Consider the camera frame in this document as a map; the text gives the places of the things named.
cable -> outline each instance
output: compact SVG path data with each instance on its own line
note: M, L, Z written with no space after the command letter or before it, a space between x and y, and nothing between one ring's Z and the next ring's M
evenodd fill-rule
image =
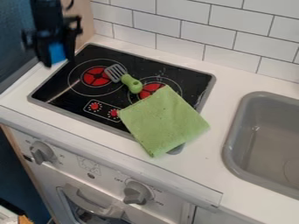
M72 9L74 4L74 0L71 1L71 3L66 7L66 11L69 11L70 9Z

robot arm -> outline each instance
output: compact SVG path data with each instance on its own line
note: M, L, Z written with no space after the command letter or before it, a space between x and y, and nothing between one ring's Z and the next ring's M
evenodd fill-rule
M66 8L73 7L73 1ZM82 33L81 17L63 17L60 0L31 0L34 31L23 31L25 49L33 49L46 67L61 60L73 60L75 40Z

green towel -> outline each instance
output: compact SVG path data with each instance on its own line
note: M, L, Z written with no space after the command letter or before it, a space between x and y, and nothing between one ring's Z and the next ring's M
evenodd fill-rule
M150 156L174 149L209 128L209 124L171 87L122 109L118 116Z

tile backsplash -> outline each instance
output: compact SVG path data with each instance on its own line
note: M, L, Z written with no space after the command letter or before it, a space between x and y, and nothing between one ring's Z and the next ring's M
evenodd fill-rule
M299 0L92 0L98 34L299 82Z

oven door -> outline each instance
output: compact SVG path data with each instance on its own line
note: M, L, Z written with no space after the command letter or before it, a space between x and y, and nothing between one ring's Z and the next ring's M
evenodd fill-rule
M88 185L78 188L71 184L57 187L57 193L73 223L125 224L124 205L121 201L97 191Z
M174 224L51 164L28 161L59 224Z

